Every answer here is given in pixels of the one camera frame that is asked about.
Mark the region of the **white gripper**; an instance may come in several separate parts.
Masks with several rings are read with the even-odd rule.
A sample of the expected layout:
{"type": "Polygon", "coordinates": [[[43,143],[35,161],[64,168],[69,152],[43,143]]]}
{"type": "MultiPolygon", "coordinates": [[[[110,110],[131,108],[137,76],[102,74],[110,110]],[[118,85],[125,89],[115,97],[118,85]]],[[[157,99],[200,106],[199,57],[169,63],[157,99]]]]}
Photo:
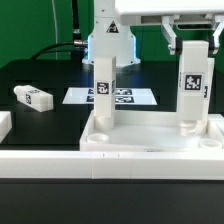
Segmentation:
{"type": "Polygon", "coordinates": [[[122,25],[161,25],[171,55],[182,53],[182,39],[173,25],[209,24],[209,53],[216,54],[224,30],[224,0],[115,0],[122,25]]]}

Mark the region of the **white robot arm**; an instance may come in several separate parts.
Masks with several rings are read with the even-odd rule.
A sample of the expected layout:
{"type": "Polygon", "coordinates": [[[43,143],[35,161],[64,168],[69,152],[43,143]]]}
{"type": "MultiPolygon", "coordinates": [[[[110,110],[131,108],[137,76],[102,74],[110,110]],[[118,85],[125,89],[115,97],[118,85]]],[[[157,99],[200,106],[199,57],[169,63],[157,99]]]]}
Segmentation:
{"type": "Polygon", "coordinates": [[[213,31],[209,51],[215,54],[224,30],[224,0],[94,0],[94,28],[83,62],[92,64],[98,56],[113,55],[118,67],[138,64],[136,37],[130,28],[142,25],[160,26],[172,55],[183,49],[175,25],[196,29],[208,25],[213,31]]]}

